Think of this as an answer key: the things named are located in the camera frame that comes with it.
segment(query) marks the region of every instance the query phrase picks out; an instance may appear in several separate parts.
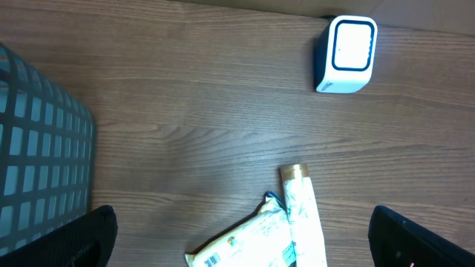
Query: wooden table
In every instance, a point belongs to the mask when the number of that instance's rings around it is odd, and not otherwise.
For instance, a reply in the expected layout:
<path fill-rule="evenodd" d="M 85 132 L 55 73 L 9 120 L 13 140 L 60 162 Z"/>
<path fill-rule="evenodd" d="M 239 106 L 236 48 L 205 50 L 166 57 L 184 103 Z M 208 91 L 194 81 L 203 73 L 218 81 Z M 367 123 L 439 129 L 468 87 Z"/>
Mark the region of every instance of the wooden table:
<path fill-rule="evenodd" d="M 329 266 L 371 266 L 375 205 L 475 252 L 475 38 L 380 27 L 373 78 L 316 93 L 312 19 L 163 0 L 0 3 L 0 39 L 96 117 L 110 266 L 183 266 L 306 162 Z"/>

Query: white screen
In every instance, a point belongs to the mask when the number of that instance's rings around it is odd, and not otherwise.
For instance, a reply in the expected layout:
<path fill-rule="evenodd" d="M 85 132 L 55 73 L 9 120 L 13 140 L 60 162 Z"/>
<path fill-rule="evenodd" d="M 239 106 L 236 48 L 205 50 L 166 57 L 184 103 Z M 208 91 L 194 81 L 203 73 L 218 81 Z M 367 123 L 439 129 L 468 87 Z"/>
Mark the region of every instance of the white screen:
<path fill-rule="evenodd" d="M 366 67 L 370 56 L 371 27 L 367 24 L 343 23 L 338 26 L 336 34 L 336 67 Z"/>

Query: gold cap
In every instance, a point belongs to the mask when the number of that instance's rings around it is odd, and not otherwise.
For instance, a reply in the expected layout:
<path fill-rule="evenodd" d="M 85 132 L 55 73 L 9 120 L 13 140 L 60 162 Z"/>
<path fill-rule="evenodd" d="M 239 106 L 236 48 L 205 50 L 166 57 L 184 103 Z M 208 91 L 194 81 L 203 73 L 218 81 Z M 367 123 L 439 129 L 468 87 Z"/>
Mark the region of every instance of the gold cap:
<path fill-rule="evenodd" d="M 281 167 L 281 176 L 283 181 L 309 177 L 309 168 L 305 163 L 284 166 Z"/>

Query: gray basket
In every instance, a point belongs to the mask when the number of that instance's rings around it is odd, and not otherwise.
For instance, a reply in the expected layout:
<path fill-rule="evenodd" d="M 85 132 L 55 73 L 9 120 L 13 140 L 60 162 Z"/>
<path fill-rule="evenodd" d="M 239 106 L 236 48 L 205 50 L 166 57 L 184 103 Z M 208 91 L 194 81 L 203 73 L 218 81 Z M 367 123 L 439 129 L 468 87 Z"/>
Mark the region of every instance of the gray basket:
<path fill-rule="evenodd" d="M 95 140 L 89 110 L 0 44 L 0 256 L 89 211 Z"/>

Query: dark blue border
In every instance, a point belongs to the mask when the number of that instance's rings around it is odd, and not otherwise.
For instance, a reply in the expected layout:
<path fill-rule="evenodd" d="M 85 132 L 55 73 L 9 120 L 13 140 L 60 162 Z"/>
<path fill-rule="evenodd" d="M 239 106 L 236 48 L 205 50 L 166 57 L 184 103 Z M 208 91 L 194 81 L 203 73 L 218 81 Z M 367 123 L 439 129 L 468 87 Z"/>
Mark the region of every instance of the dark blue border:
<path fill-rule="evenodd" d="M 368 25 L 371 28 L 371 43 L 370 43 L 370 54 L 368 55 L 368 62 L 365 67 L 363 68 L 354 68 L 354 67 L 337 67 L 335 64 L 335 52 L 336 52 L 336 36 L 338 36 L 338 27 L 340 24 L 347 23 L 347 24 L 363 24 Z M 332 66 L 336 70 L 351 70 L 351 71 L 365 71 L 370 67 L 371 63 L 371 55 L 373 54 L 373 43 L 374 43 L 374 26 L 371 22 L 361 22 L 361 21 L 353 21 L 353 20 L 342 20 L 335 26 L 335 39 L 333 40 L 333 55 L 332 55 Z"/>

